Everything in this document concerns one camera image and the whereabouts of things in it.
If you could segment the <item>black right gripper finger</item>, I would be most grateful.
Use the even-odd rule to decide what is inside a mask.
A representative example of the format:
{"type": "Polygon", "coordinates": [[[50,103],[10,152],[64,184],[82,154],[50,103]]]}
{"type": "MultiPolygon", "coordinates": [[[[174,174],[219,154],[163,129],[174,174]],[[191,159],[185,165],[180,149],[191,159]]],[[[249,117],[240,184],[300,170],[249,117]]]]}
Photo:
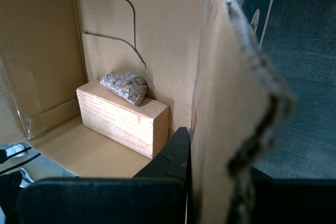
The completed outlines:
{"type": "Polygon", "coordinates": [[[275,179],[251,169],[251,223],[335,223],[334,179],[275,179]]]}
{"type": "Polygon", "coordinates": [[[190,134],[180,127],[132,178],[43,179],[18,196],[21,223],[184,223],[190,134]]]}

